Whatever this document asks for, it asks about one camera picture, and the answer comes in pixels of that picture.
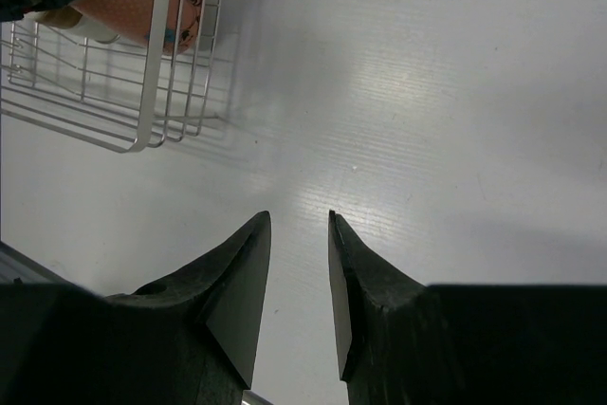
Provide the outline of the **pink patterned ceramic mug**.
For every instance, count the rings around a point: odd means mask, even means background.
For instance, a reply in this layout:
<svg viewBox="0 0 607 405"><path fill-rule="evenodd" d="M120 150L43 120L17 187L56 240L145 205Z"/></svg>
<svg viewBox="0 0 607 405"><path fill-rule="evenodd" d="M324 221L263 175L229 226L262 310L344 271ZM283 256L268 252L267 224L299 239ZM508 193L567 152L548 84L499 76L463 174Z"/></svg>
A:
<svg viewBox="0 0 607 405"><path fill-rule="evenodd" d="M154 0L75 0L71 7L139 46L148 45ZM169 0L164 54L180 54L194 45L202 14L203 0Z"/></svg>

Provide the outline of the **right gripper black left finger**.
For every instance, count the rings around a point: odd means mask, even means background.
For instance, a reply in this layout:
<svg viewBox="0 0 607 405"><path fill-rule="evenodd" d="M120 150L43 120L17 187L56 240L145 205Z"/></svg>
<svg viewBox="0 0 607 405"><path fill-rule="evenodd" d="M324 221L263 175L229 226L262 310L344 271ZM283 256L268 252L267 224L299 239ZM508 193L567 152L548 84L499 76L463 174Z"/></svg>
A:
<svg viewBox="0 0 607 405"><path fill-rule="evenodd" d="M1 288L5 404L238 404L252 383L271 246L259 212L131 294Z"/></svg>

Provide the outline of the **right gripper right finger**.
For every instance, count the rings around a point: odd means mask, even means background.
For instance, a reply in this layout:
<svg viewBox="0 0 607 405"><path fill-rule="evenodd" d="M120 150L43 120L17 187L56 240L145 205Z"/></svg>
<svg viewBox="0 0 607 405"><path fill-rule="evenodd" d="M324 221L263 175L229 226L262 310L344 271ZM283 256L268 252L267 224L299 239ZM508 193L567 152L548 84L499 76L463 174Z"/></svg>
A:
<svg viewBox="0 0 607 405"><path fill-rule="evenodd" d="M338 213L328 265L353 404L602 404L602 285L422 285Z"/></svg>

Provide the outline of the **brown metal-lined cup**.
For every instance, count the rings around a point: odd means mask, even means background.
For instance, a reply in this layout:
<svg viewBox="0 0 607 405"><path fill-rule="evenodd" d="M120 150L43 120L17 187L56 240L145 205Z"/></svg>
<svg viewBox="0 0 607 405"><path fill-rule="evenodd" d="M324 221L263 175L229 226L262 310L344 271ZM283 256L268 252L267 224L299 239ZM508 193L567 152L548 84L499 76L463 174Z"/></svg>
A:
<svg viewBox="0 0 607 405"><path fill-rule="evenodd" d="M120 35L101 22L84 16L70 6L46 11L31 11L25 18L47 27L70 33L72 35L92 39L101 44L112 44Z"/></svg>

